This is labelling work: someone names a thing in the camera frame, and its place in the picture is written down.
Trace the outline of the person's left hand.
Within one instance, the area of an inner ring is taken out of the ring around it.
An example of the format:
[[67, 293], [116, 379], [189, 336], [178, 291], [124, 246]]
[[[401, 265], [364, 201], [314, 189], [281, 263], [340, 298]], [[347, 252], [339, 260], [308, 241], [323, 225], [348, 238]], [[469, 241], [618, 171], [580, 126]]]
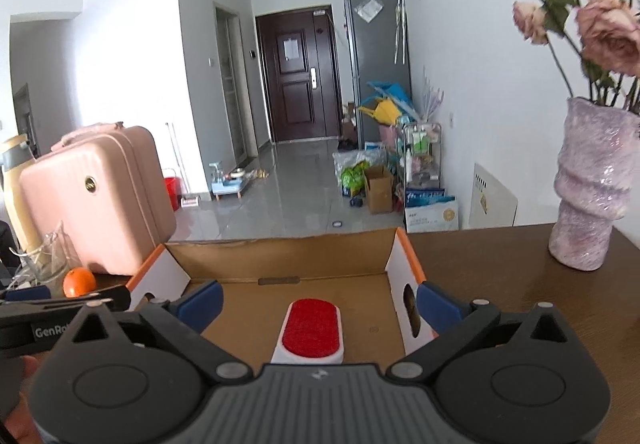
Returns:
[[35, 356], [23, 356], [24, 364], [23, 380], [21, 383], [20, 397], [18, 404], [14, 407], [9, 416], [6, 417], [4, 425], [17, 443], [20, 444], [42, 444], [43, 440], [32, 419], [28, 407], [26, 388], [28, 379], [38, 370], [39, 362]]

